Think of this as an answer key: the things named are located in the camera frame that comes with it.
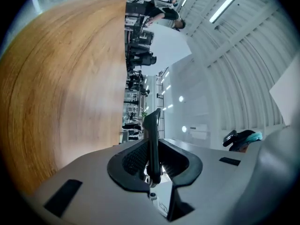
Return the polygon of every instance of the black mesh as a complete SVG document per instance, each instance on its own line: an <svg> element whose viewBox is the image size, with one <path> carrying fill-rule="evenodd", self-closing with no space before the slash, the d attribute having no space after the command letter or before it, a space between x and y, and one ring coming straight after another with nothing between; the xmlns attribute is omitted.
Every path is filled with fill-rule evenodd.
<svg viewBox="0 0 300 225"><path fill-rule="evenodd" d="M122 160L122 166L130 175L137 175L142 179L148 160L148 143L146 142L127 154Z"/></svg>
<svg viewBox="0 0 300 225"><path fill-rule="evenodd" d="M171 180L185 171L189 166L187 157L166 145L160 144L158 146L158 153L159 161L164 166L164 169Z"/></svg>

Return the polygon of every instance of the ceiling beam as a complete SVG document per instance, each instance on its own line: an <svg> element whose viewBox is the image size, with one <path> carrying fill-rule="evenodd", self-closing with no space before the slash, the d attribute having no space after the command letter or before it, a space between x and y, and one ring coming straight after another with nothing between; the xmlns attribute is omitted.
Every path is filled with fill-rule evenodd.
<svg viewBox="0 0 300 225"><path fill-rule="evenodd" d="M209 11L212 9L212 7L216 4L217 1L218 0L210 0L209 3L205 6L205 8L200 12L199 17L194 21L194 23L188 31L189 36L191 36L194 33L194 31L199 27L204 17L209 13Z"/></svg>
<svg viewBox="0 0 300 225"><path fill-rule="evenodd" d="M232 35L230 39L225 41L206 61L206 66L209 67L218 58L223 56L227 51L234 47L238 42L240 42L245 36L251 33L255 28L257 28L261 23L263 23L268 17L270 17L279 5L276 2L270 2L266 5L257 15L255 15L250 21L248 21L239 31Z"/></svg>
<svg viewBox="0 0 300 225"><path fill-rule="evenodd" d="M185 6L180 7L180 16L186 18L196 0L187 0Z"/></svg>

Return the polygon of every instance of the white wall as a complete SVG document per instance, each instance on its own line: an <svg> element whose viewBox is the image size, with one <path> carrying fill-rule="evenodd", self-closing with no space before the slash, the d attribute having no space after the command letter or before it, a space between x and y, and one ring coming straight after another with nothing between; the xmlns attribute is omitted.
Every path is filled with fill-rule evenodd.
<svg viewBox="0 0 300 225"><path fill-rule="evenodd" d="M189 55L173 64L169 75L165 78L164 88L171 88L164 94L165 107L165 137L181 140L202 147L210 147L211 118L207 99L206 80L203 73L195 68L193 56ZM206 127L203 133L195 133L190 127Z"/></svg>
<svg viewBox="0 0 300 225"><path fill-rule="evenodd" d="M150 51L157 57L157 62L151 66L142 66L144 75L156 75L191 54L186 42L187 37L182 33L159 24L154 24L146 30L154 32Z"/></svg>
<svg viewBox="0 0 300 225"><path fill-rule="evenodd" d="M281 113L269 90L300 48L299 34L276 0L236 0L217 20L225 0L187 0L180 10L195 59L192 74L204 74L211 118L211 147L236 129L265 135L281 128Z"/></svg>

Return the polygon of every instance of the wood grain surface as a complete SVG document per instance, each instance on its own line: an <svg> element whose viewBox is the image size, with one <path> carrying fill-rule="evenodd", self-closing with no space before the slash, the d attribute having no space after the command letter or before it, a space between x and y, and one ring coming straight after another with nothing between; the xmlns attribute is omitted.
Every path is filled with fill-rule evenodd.
<svg viewBox="0 0 300 225"><path fill-rule="evenodd" d="M68 0L41 14L0 61L0 145L21 191L79 156L116 145L126 0Z"/></svg>

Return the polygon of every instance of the metal rack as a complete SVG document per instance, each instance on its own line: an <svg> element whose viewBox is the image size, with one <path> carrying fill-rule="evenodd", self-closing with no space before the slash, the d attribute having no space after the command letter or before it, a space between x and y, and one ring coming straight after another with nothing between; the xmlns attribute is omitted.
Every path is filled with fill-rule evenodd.
<svg viewBox="0 0 300 225"><path fill-rule="evenodd" d="M160 74L156 75L156 86L157 86L157 108L161 109L160 118L158 122L158 135L159 138L165 138L165 112L164 108L164 95L162 95L164 87L162 84L162 76Z"/></svg>

